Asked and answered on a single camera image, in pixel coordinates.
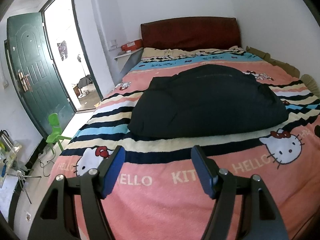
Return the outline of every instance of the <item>silver bolt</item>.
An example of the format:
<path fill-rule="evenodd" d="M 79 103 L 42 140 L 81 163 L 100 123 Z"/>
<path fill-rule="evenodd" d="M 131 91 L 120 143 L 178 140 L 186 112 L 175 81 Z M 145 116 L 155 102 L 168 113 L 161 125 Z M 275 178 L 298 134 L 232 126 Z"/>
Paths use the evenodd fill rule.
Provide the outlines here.
<path fill-rule="evenodd" d="M 252 176 L 252 178 L 253 178 L 253 180 L 255 180 L 255 181 L 260 181 L 260 180 L 261 180 L 261 177 L 260 177 L 259 175 L 257 175 L 257 174 L 254 174 L 254 175 Z"/>
<path fill-rule="evenodd" d="M 225 168 L 221 168 L 221 169 L 219 170 L 219 173 L 221 173 L 221 174 L 223 174 L 223 175 L 227 175 L 227 174 L 228 174 L 228 170 L 225 169 Z"/>
<path fill-rule="evenodd" d="M 90 175 L 96 175 L 97 173 L 98 173 L 98 170 L 95 168 L 89 170 Z"/>
<path fill-rule="evenodd" d="M 62 174 L 59 174 L 58 176 L 56 176 L 56 180 L 57 181 L 61 181 L 63 180 L 64 176 Z"/>

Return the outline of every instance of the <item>red bow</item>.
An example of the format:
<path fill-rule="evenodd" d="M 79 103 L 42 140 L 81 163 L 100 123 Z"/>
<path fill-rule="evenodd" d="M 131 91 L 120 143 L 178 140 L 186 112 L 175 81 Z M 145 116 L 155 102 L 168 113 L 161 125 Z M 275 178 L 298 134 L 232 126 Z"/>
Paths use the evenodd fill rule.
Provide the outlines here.
<path fill-rule="evenodd" d="M 96 156 L 101 156 L 104 158 L 109 157 L 108 148 L 106 146 L 100 146 L 96 149 Z"/>
<path fill-rule="evenodd" d="M 281 139 L 281 138 L 290 138 L 290 137 L 291 137 L 291 134 L 290 134 L 288 131 L 283 131 L 282 133 L 278 133 L 278 132 L 275 132 L 275 131 L 271 131 L 270 134 L 271 134 L 271 136 L 273 136 L 274 138 L 278 138 L 278 139 Z"/>

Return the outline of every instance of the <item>door panel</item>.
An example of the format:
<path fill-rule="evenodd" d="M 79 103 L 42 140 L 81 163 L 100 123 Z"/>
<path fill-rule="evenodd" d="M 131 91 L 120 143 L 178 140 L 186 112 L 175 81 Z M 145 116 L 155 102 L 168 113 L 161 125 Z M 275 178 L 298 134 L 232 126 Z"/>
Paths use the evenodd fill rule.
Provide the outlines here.
<path fill-rule="evenodd" d="M 41 13 L 28 13 L 9 17 L 7 20 L 9 52 L 15 77 L 22 72 L 32 89 L 24 91 L 19 83 L 20 94 L 40 126 L 50 134 L 52 128 L 48 116 L 59 115 L 64 129 L 74 111 L 64 93 L 49 56 L 44 37 Z"/>

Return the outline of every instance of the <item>chair backrest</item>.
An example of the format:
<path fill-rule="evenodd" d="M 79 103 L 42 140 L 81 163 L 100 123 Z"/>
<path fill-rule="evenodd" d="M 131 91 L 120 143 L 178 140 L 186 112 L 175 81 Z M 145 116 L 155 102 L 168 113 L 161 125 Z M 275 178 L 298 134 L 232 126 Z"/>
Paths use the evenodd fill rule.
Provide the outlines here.
<path fill-rule="evenodd" d="M 52 126 L 52 133 L 62 134 L 62 128 L 57 113 L 50 114 L 48 117 L 49 124 Z"/>

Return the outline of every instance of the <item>kettle handle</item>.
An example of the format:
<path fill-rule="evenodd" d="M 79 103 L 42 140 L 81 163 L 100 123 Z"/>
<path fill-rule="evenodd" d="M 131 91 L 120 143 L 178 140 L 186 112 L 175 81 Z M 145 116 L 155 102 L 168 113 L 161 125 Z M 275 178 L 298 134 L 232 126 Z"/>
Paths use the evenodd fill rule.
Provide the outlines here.
<path fill-rule="evenodd" d="M 7 132 L 6 130 L 1 130 L 1 131 L 2 131 L 3 133 L 5 132 L 5 133 L 7 134 L 7 136 L 10 137 L 9 134 L 8 134 L 8 132 Z"/>

